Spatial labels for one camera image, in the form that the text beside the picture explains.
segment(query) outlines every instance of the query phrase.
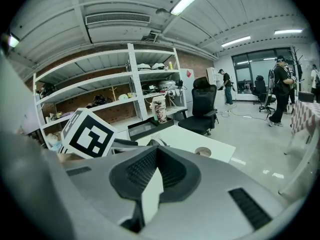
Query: ceiling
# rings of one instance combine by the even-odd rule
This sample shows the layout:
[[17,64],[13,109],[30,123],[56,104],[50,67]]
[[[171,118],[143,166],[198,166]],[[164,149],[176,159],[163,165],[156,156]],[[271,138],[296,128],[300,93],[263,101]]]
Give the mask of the ceiling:
[[[179,0],[27,0],[10,30],[20,43],[10,52],[13,67],[24,80],[79,49],[114,43],[151,43],[216,60],[239,46],[303,42],[312,38],[309,24],[291,0],[196,0],[180,16],[168,12]],[[150,23],[119,22],[86,25],[85,16],[131,12],[150,16]],[[140,33],[133,33],[139,27]],[[275,30],[303,28],[298,35],[274,36]],[[221,44],[244,36],[251,40],[223,49]]]

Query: table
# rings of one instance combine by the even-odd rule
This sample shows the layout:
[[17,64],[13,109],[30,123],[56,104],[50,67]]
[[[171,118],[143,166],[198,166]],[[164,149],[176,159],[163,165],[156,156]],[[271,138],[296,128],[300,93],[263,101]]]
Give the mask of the table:
[[156,133],[137,140],[139,146],[145,146],[152,137],[163,140],[168,146],[194,153],[199,147],[208,148],[211,151],[210,158],[229,163],[236,147],[220,141],[202,136],[177,125],[170,126]]
[[291,177],[285,180],[283,187],[279,189],[279,194],[283,194],[295,182],[302,173],[309,160],[311,159],[317,145],[320,144],[320,104],[299,101],[294,106],[294,112],[291,118],[292,137],[284,154],[288,154],[296,133],[307,129],[312,136],[301,162],[294,170]]

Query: person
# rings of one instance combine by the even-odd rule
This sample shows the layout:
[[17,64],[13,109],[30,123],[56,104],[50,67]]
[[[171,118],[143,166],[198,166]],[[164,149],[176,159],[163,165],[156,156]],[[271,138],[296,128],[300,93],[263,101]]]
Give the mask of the person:
[[[287,70],[287,73],[288,72],[290,73],[291,76],[296,76],[296,73],[291,70],[291,68],[289,67],[288,63],[284,64],[284,68]],[[288,95],[288,101],[289,101],[289,98],[291,100],[291,107],[292,107],[291,115],[294,113],[294,110],[295,110],[295,99],[296,99],[295,91],[296,91],[296,87],[297,87],[297,84],[291,84],[290,85],[289,95]],[[289,114],[290,113],[289,109],[290,109],[289,106],[285,106],[284,113]]]
[[320,103],[320,70],[316,65],[312,65],[311,71],[312,88],[311,93],[314,94],[317,103]]
[[290,79],[290,73],[285,70],[285,58],[279,55],[276,58],[276,67],[274,68],[274,88],[273,93],[276,97],[276,110],[272,116],[267,119],[270,127],[280,126],[282,115],[286,109],[289,100],[290,85],[294,84],[296,77],[292,76]]
[[225,104],[232,105],[232,95],[231,95],[231,80],[228,73],[225,73],[223,69],[219,70],[219,73],[223,75],[223,87],[225,87]]

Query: sneaker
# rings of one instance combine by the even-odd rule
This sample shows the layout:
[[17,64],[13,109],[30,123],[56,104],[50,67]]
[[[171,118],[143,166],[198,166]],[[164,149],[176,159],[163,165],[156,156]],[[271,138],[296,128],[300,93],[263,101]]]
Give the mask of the sneaker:
[[282,122],[275,122],[274,125],[275,125],[275,126],[284,127],[284,125],[282,124]]
[[268,124],[270,127],[274,127],[274,126],[275,126],[275,123],[272,122],[272,121],[270,121],[269,118],[266,119],[266,122],[267,122],[267,124]]

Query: white tile floor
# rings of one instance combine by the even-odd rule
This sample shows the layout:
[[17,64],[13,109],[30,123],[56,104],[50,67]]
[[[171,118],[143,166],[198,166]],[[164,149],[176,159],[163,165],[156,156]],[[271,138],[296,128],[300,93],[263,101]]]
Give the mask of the white tile floor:
[[232,112],[218,115],[219,124],[215,124],[210,136],[214,140],[236,147],[230,164],[269,189],[285,208],[306,196],[318,168],[317,151],[304,172],[286,193],[279,195],[278,189],[301,161],[308,137],[307,132],[297,133],[290,153],[284,155],[291,138],[291,115],[283,115],[284,127],[270,127],[264,121],[267,113],[259,113],[259,104],[235,102],[233,105],[226,105],[224,111],[231,109],[234,114],[245,117],[234,115]]

